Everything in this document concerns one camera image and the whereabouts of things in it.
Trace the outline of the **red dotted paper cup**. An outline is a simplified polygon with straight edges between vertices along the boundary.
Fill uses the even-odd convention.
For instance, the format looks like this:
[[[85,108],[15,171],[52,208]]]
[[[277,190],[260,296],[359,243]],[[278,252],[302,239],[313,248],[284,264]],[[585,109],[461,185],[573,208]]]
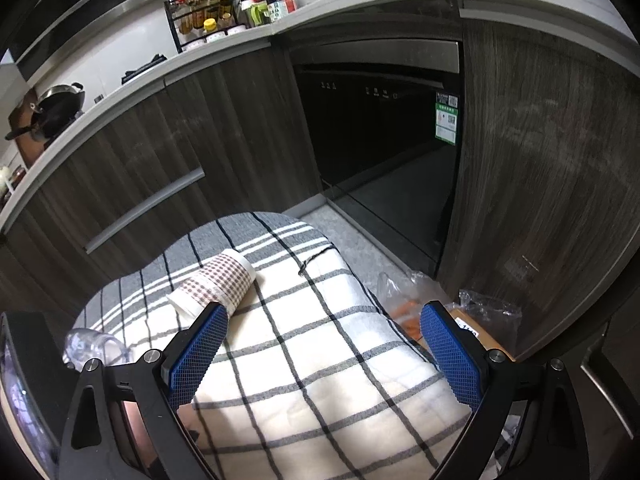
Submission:
[[[255,269],[239,252],[225,249],[189,274],[166,300],[190,320],[195,320],[209,304],[220,304],[231,318],[255,278]]]

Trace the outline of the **cardboard box with plastic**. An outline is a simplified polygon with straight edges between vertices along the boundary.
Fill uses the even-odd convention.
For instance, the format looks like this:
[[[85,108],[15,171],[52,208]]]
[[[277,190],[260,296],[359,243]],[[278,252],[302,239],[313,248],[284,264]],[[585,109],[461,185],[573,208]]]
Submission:
[[[484,352],[498,350],[507,359],[513,361],[511,352],[498,339],[489,333],[476,318],[453,302],[444,306],[437,300],[424,304],[420,314],[420,330],[424,344],[437,363],[444,356],[453,356],[459,349],[473,350],[478,356]]]

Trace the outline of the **clear plastic bag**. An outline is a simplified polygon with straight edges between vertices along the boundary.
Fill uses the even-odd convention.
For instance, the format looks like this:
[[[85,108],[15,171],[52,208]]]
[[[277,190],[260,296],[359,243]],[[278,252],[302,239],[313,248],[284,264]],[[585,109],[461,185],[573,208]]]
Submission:
[[[420,314],[424,304],[433,300],[444,306],[452,304],[439,282],[418,271],[410,271],[398,280],[381,272],[376,283],[376,298],[390,317],[415,341],[422,339]]]

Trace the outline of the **black white checked tablecloth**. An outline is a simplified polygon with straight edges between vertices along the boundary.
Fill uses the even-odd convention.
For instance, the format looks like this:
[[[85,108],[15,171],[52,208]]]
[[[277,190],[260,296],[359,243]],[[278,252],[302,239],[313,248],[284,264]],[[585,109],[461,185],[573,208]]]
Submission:
[[[183,423],[221,479],[426,479],[470,417],[434,359],[310,224],[273,212],[200,226],[76,318],[134,356],[189,322],[168,295],[232,249],[256,278]]]

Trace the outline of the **green white energy label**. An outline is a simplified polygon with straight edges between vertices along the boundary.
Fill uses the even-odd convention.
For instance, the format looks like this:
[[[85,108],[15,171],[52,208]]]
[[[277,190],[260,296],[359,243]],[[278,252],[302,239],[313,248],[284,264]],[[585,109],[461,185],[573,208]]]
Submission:
[[[454,145],[457,141],[459,98],[452,94],[435,94],[435,136]]]

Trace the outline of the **black built-in dishwasher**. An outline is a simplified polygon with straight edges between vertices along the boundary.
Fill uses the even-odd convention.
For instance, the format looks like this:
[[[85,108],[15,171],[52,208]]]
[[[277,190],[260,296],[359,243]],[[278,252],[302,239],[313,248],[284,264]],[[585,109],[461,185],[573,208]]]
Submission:
[[[435,136],[435,94],[459,98],[460,44],[363,39],[291,54],[326,198],[384,252],[435,276],[456,194],[459,149]]]

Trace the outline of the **black wok on counter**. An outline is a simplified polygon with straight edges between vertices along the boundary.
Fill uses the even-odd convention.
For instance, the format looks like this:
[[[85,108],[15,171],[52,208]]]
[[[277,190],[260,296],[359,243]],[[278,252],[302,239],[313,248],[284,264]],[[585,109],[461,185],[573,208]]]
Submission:
[[[57,138],[80,114],[86,92],[79,82],[57,84],[30,104],[32,118],[28,126],[16,128],[4,138],[13,141],[28,134],[36,142],[49,142]]]

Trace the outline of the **black spice rack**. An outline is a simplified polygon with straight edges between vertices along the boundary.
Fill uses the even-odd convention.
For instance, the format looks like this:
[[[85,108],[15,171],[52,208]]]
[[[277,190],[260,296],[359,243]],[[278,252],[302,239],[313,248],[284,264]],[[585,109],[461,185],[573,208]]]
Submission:
[[[244,27],[242,0],[164,0],[165,15],[178,53],[230,35]]]

